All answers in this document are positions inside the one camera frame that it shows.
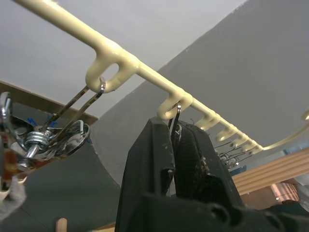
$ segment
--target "hanging rail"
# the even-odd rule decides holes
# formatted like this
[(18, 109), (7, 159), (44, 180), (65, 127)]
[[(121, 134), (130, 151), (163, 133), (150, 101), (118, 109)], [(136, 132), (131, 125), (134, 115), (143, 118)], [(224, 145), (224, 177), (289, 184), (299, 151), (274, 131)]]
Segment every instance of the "hanging rail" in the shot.
[[(196, 123), (198, 127), (206, 131), (217, 123), (224, 125), (225, 129), (218, 133), (216, 139), (218, 141), (223, 141), (236, 134), (238, 138), (231, 144), (233, 146), (239, 146), (246, 143), (242, 150), (245, 152), (249, 151), (251, 154), (256, 154), (262, 150), (269, 150), (287, 143), (302, 134), (309, 127), (309, 123), (307, 123), (300, 131), (291, 136), (270, 146), (262, 147), (255, 140), (238, 130), (234, 125), (221, 118), (219, 114), (206, 107), (189, 93), (164, 78), (146, 64), (139, 61), (134, 55), (124, 50), (121, 46), (107, 39), (81, 20), (71, 15), (56, 2), (51, 0), (14, 1), (95, 50), (97, 57), (86, 73), (86, 84), (94, 92), (99, 92), (100, 90), (102, 84), (100, 76), (104, 71), (112, 64), (118, 64), (119, 70), (110, 80), (106, 81), (104, 93), (109, 93), (118, 89), (133, 74), (137, 74), (169, 94), (169, 97), (158, 108), (157, 115), (159, 118), (168, 120), (175, 117), (176, 108), (170, 109), (178, 102), (180, 102), (182, 106), (182, 111), (191, 106), (204, 114), (204, 117)], [(309, 120), (308, 111), (303, 115), (303, 119)]]

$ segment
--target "gray wall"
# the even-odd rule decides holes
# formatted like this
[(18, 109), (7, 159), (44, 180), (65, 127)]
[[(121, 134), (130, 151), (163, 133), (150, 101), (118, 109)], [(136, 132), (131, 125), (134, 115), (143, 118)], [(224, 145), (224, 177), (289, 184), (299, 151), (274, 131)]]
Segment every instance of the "gray wall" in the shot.
[[(300, 117), (309, 106), (308, 9), (307, 0), (250, 0), (159, 72), (261, 145), (272, 144), (304, 125)], [(94, 147), (118, 183), (129, 148), (166, 97), (143, 83), (95, 124)], [(186, 121), (200, 118), (192, 109), (181, 114)], [(211, 129), (211, 137), (220, 129)]]

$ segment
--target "metal wire hook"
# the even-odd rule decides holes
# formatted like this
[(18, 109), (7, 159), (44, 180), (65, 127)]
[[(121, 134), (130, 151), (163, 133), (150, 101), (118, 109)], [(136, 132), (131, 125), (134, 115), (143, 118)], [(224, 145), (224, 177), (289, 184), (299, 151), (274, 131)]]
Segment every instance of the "metal wire hook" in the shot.
[[(172, 130), (171, 130), (171, 132), (170, 132), (170, 136), (171, 136), (172, 141), (174, 141), (174, 139), (175, 139), (176, 126), (177, 126), (177, 123), (178, 123), (178, 119), (179, 119), (180, 112), (181, 112), (181, 110), (182, 110), (182, 106), (181, 106), (180, 103), (177, 103), (177, 104), (176, 104), (176, 107), (177, 107), (177, 114), (176, 114), (175, 119), (174, 119), (174, 123), (173, 123)], [(169, 120), (169, 129), (170, 129), (170, 127), (171, 127), (172, 120), (173, 120), (173, 119), (170, 119), (170, 120)]]

